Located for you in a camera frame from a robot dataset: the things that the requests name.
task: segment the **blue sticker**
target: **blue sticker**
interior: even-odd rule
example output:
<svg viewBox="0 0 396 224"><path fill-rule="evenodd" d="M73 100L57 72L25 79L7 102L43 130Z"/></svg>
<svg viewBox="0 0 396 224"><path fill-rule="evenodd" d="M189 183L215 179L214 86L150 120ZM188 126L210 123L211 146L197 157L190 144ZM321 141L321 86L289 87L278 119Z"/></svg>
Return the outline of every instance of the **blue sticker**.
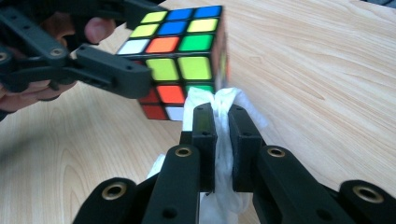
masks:
<svg viewBox="0 0 396 224"><path fill-rule="evenodd" d="M164 23L158 35L178 35L183 33L187 23L185 21L171 21Z"/></svg>
<svg viewBox="0 0 396 224"><path fill-rule="evenodd" d="M168 21L186 20L190 17L191 13L191 8L177 9L169 12L169 15L166 19Z"/></svg>
<svg viewBox="0 0 396 224"><path fill-rule="evenodd" d="M220 11L220 6L200 7L195 11L194 18L217 17Z"/></svg>

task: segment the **human hand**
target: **human hand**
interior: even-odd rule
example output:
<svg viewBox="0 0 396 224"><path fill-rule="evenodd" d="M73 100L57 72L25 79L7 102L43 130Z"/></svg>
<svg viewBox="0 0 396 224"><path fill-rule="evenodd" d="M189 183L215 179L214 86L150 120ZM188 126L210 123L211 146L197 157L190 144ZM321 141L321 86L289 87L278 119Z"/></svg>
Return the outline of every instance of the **human hand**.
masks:
<svg viewBox="0 0 396 224"><path fill-rule="evenodd" d="M41 27L64 45L66 45L64 36L75 33L71 18L65 13L55 13L45 20ZM110 36L115 28L116 24L113 20L93 18L85 26L85 36L93 44L96 44ZM10 50L15 57L23 57L17 50ZM49 80L32 82L25 91L15 93L7 91L0 83L0 111L14 112L40 100L55 98L72 88L76 82L70 85L60 85L58 91L51 89L49 84Z"/></svg>

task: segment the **white cloth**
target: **white cloth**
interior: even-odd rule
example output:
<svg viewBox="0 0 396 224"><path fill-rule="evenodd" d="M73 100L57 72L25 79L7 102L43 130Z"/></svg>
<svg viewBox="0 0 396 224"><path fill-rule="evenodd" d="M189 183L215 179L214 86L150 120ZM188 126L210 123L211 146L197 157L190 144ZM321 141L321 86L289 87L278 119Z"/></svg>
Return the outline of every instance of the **white cloth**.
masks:
<svg viewBox="0 0 396 224"><path fill-rule="evenodd" d="M215 162L216 193L201 194L200 224L235 224L238 223L238 215L248 208L249 197L247 193L233 191L233 149L228 111L232 104L244 107L259 130L267 125L267 121L241 90L222 89L213 95L210 91L190 88L184 104L183 131L192 130L193 109L205 103L212 105L218 135Z"/></svg>

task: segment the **wood grain surface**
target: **wood grain surface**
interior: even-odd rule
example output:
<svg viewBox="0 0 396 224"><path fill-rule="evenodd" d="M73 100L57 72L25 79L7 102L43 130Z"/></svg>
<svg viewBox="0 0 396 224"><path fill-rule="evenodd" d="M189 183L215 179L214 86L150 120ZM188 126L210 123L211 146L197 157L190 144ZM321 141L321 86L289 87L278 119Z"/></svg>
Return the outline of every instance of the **wood grain surface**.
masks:
<svg viewBox="0 0 396 224"><path fill-rule="evenodd" d="M375 183L396 196L396 10L347 0L168 0L226 6L230 87L267 117L262 136L322 184ZM101 49L116 52L119 28ZM140 183L181 123L79 83L0 123L0 223L71 223L101 182ZM252 206L240 223L258 223Z"/></svg>

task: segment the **rubik's cube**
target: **rubik's cube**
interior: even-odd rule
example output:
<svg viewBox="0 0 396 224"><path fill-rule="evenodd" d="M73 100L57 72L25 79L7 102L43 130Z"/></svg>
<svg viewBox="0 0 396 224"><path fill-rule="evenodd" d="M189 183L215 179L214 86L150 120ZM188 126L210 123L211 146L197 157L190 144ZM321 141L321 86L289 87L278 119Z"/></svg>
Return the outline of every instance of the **rubik's cube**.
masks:
<svg viewBox="0 0 396 224"><path fill-rule="evenodd" d="M189 88L214 93L226 85L223 7L149 13L118 55L152 69L149 95L138 100L147 118L183 120Z"/></svg>

